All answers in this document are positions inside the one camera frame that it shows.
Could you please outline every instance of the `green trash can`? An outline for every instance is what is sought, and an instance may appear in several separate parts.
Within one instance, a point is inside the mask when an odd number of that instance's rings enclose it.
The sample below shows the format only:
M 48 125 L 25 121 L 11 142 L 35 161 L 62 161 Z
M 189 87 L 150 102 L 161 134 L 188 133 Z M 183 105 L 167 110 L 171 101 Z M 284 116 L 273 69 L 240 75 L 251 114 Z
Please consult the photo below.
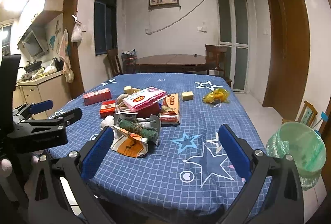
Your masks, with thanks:
M 284 123 L 268 140 L 266 153 L 277 158 L 293 156 L 302 190 L 316 185 L 326 160 L 323 140 L 312 128 L 299 122 Z

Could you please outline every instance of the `screw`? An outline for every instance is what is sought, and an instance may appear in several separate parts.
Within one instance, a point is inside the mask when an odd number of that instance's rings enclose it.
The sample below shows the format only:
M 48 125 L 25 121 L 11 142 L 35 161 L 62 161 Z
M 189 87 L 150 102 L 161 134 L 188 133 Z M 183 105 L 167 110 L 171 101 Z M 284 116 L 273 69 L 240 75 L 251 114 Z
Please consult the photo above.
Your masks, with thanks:
M 46 155 L 41 155 L 39 158 L 40 161 L 45 161 L 46 159 L 47 159 Z
M 290 155 L 290 154 L 286 154 L 286 159 L 288 160 L 288 161 L 293 161 L 293 157 L 292 157 L 292 155 Z
M 260 150 L 260 149 L 257 149 L 254 151 L 255 155 L 258 156 L 258 157 L 262 157 L 263 156 L 263 151 Z
M 77 155 L 78 155 L 78 152 L 77 152 L 77 151 L 71 151 L 71 152 L 69 153 L 69 157 L 70 157 L 70 158 L 76 158 Z

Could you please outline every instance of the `pink and white package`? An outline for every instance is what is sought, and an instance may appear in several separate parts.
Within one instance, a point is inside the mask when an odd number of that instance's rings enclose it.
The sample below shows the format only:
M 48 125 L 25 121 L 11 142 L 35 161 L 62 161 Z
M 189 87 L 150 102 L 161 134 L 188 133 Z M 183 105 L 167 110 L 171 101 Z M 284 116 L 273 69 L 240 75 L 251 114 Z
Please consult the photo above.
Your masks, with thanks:
M 129 95 L 123 99 L 123 102 L 128 107 L 128 109 L 130 109 L 130 111 L 136 112 L 140 109 L 153 105 L 166 95 L 167 92 L 163 90 L 149 87 Z

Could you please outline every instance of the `wooden chair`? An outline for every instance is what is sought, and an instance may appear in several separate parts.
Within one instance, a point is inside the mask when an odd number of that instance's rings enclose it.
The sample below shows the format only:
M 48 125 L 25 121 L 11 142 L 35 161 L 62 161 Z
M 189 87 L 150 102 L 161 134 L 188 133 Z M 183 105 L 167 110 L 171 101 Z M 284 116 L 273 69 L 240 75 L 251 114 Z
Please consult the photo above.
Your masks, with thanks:
M 311 103 L 307 101 L 304 101 L 304 103 L 305 104 L 302 108 L 299 118 L 297 119 L 297 122 L 303 123 L 304 125 L 310 127 L 315 120 L 315 117 L 317 115 L 317 110 L 314 108 L 314 106 Z M 282 119 L 282 124 L 284 124 L 285 122 L 292 122 L 292 121 L 293 120 Z
M 215 45 L 207 45 L 206 47 L 206 56 L 208 62 L 213 62 L 215 65 L 213 66 L 213 69 L 211 70 L 217 70 L 219 73 L 223 75 L 220 75 L 223 79 L 225 79 L 226 83 L 231 87 L 232 80 L 225 76 L 226 74 L 226 50 L 227 47 L 222 46 L 215 46 Z
M 119 60 L 119 54 L 117 49 L 107 50 L 107 57 L 110 64 L 110 70 L 112 76 L 122 75 L 122 68 Z

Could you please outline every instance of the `bright light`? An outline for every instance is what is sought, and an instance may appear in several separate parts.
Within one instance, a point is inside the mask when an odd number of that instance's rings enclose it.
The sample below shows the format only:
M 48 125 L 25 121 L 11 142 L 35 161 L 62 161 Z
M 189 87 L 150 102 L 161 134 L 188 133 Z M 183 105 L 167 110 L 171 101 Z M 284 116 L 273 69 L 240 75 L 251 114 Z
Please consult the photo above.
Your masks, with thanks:
M 2 31 L 0 32 L 0 42 L 4 40 L 8 36 L 8 31 Z
M 28 0 L 4 0 L 3 5 L 8 11 L 22 11 Z

